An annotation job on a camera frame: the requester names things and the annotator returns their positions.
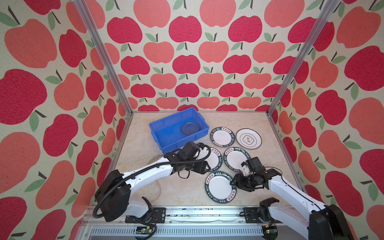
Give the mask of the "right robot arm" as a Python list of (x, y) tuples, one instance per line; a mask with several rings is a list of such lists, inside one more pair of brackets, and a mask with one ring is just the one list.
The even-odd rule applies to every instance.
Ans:
[(241, 171), (230, 184), (253, 192), (267, 189), (287, 201), (291, 207), (271, 197), (259, 203), (254, 216), (263, 223), (279, 221), (307, 240), (352, 240), (354, 238), (343, 211), (336, 205), (326, 205), (307, 195), (274, 167), (265, 167), (255, 157), (241, 164)]

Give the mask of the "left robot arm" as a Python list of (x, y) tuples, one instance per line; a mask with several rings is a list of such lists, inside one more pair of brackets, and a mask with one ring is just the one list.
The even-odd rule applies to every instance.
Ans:
[(112, 222), (125, 215), (136, 222), (147, 223), (154, 213), (153, 206), (146, 197), (136, 199), (132, 195), (152, 182), (184, 170), (204, 175), (211, 169), (206, 161), (211, 152), (211, 148), (203, 143), (188, 142), (182, 149), (166, 153), (141, 169), (110, 172), (95, 193), (97, 204), (93, 218)]

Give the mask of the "clear glass plate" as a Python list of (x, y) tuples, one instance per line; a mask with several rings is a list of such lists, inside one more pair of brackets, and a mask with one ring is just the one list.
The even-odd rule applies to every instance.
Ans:
[(146, 197), (150, 203), (155, 202), (161, 195), (161, 185), (158, 181), (154, 181), (141, 188), (142, 197)]
[(181, 133), (186, 136), (193, 135), (199, 132), (200, 130), (201, 130), (201, 126), (194, 121), (184, 122), (180, 127)]
[(157, 162), (158, 160), (160, 160), (161, 158), (163, 158), (163, 155), (156, 155), (151, 160), (149, 160), (147, 165), (151, 165), (151, 164)]

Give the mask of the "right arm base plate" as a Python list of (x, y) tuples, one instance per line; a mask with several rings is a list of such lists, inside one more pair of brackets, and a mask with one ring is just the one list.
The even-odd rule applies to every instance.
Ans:
[(264, 207), (249, 207), (243, 208), (243, 210), (239, 214), (240, 217), (244, 217), (247, 224), (272, 224), (278, 223), (280, 221), (276, 221), (270, 216), (268, 209)]

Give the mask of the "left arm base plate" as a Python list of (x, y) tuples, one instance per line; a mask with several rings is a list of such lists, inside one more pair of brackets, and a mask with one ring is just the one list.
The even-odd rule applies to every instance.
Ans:
[(127, 224), (141, 224), (141, 223), (164, 224), (165, 217), (166, 217), (166, 210), (167, 210), (166, 208), (149, 209), (141, 218), (139, 218), (139, 221), (134, 219), (132, 216), (126, 216), (125, 223)]

